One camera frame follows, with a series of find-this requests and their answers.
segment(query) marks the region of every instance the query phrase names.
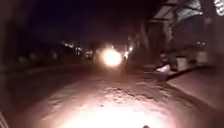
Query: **dark sky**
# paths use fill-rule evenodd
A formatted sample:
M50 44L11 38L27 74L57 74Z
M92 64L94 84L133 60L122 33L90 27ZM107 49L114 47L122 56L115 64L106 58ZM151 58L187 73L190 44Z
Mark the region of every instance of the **dark sky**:
M125 40L130 26L138 19L152 17L162 1L38 0L27 30L46 41Z

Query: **bright light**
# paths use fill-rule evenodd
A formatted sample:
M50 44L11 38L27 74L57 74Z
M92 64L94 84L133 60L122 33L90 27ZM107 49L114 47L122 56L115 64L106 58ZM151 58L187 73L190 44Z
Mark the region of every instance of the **bright light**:
M101 59L109 67L116 67L122 62L121 54L114 49L103 50Z
M131 52L133 50L133 47L129 47L129 52Z
M164 117L137 111L132 107L85 108L59 128L170 128Z

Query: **road surface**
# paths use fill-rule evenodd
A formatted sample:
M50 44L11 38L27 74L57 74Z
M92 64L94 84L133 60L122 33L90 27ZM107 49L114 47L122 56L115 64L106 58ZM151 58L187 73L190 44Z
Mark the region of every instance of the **road surface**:
M12 128L221 128L220 112L146 70L65 68L14 77Z

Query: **headlight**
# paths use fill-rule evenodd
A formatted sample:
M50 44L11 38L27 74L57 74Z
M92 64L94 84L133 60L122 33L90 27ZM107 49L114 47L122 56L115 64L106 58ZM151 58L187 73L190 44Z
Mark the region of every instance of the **headlight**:
M108 67L116 67L121 64L122 56L114 49L104 49L101 53L103 63Z

